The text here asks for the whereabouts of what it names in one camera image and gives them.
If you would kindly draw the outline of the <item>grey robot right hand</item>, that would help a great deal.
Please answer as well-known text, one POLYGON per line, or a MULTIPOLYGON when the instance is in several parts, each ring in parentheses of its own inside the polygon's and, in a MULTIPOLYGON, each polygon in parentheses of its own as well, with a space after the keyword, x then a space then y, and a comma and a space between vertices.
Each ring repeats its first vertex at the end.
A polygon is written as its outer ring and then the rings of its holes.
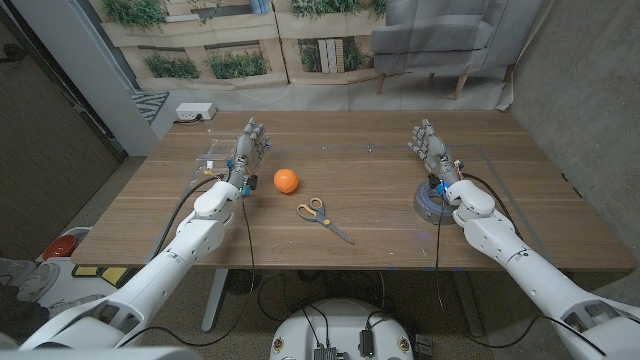
POLYGON ((407 146, 417 154, 427 172, 445 184, 452 185, 461 179, 452 153, 427 119, 413 128, 412 140, 407 146))

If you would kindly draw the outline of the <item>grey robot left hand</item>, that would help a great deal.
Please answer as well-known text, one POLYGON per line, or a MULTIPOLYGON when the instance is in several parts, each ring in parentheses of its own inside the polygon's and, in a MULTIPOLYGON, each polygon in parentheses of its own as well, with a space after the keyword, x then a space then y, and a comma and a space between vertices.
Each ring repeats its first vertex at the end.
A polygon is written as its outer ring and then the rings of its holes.
POLYGON ((257 124, 252 117, 237 139, 226 182, 238 188, 243 195, 246 194, 246 188, 254 190, 257 183, 256 172, 269 148, 269 137, 265 135, 264 125, 257 124))

